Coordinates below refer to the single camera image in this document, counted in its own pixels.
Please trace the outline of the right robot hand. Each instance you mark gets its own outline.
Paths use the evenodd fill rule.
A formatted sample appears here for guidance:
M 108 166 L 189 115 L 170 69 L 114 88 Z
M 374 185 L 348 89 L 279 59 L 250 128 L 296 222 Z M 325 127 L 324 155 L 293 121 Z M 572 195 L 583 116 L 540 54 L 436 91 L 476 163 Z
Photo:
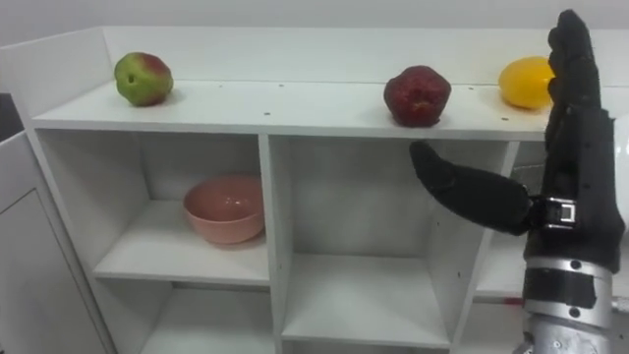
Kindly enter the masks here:
M 411 160 L 443 207 L 483 227 L 528 234 L 526 257 L 577 259 L 618 273 L 626 223 L 616 196 L 615 121 L 601 105 L 590 32 L 565 10 L 548 44 L 555 77 L 548 86 L 553 106 L 539 195 L 499 174 L 449 162 L 422 141 L 410 144 Z

